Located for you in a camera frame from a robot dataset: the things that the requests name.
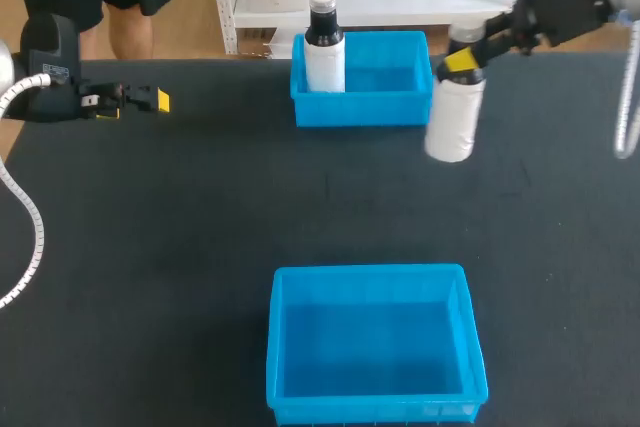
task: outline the black table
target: black table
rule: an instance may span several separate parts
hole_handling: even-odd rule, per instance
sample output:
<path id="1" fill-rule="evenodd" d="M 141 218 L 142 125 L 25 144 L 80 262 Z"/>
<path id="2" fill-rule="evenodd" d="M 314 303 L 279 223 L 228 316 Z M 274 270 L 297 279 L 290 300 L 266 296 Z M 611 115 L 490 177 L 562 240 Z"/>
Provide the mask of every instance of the black table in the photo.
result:
<path id="1" fill-rule="evenodd" d="M 96 63 L 170 116 L 29 125 L 9 169 L 46 225 L 0 312 L 2 426 L 271 425 L 264 366 L 285 265 L 457 262 L 488 373 L 486 426 L 640 418 L 640 155 L 612 154 L 618 55 L 508 57 L 472 158 L 423 129 L 298 130 L 288 63 Z M 31 254 L 0 189 L 0 285 Z"/>

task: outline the blue storage box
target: blue storage box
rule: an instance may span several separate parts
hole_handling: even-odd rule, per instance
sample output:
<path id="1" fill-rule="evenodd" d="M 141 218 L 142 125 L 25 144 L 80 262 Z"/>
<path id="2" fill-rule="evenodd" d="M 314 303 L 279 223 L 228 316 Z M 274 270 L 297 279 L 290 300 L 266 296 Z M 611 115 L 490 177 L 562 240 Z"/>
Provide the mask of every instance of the blue storage box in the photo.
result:
<path id="1" fill-rule="evenodd" d="M 299 127 L 426 125 L 433 77 L 423 32 L 347 32 L 346 92 L 309 92 L 296 37 L 291 98 Z"/>
<path id="2" fill-rule="evenodd" d="M 471 422 L 487 398 L 459 265 L 276 272 L 267 403 L 278 424 Z"/>

